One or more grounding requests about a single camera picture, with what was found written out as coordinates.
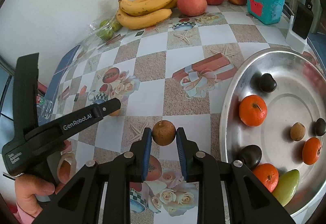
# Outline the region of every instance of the pink sleeve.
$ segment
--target pink sleeve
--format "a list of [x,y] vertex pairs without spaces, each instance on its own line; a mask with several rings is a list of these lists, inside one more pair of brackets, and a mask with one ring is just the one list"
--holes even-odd
[[18,211],[14,215],[21,224],[31,224],[33,222],[34,217],[28,215],[25,211],[23,211],[18,204],[17,209]]

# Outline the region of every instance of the printed gift box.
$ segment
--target printed gift box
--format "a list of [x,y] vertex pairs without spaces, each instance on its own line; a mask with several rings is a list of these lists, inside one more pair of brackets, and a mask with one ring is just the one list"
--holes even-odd
[[178,70],[172,78],[180,82],[187,98],[204,98],[208,91],[216,88],[215,84],[233,77],[236,71],[227,57],[218,53]]

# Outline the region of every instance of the black device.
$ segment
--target black device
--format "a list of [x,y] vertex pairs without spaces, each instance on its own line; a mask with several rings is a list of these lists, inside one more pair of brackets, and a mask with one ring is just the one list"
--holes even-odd
[[298,2],[298,9],[294,16],[292,26],[293,32],[297,33],[303,39],[307,38],[312,25],[312,21],[314,19],[314,14],[311,8],[308,6],[309,4],[305,6],[304,4]]
[[[4,164],[10,175],[29,173],[55,185],[64,140],[99,122],[120,109],[118,99],[92,104],[38,126],[36,111],[39,54],[18,58],[13,87],[14,138],[2,148]],[[49,198],[40,198],[40,202]]]
[[[104,182],[108,183],[103,223],[130,224],[129,183],[145,180],[151,149],[151,129],[130,151],[113,161],[89,161],[43,209],[33,224],[96,224]],[[187,182],[199,182],[198,224],[225,223],[221,181],[225,182],[231,224],[294,224],[294,220],[241,161],[216,161],[176,132],[181,171]]]

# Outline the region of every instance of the turquoise plastic box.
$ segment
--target turquoise plastic box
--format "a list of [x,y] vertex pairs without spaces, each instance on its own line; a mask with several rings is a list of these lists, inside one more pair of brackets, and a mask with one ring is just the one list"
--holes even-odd
[[248,12],[264,24],[278,23],[285,0],[247,0]]

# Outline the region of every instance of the banana bunch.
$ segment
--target banana bunch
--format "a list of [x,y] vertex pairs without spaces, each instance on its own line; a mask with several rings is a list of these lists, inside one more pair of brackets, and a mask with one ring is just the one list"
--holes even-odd
[[118,0],[118,22],[129,29],[153,26],[172,14],[178,0]]

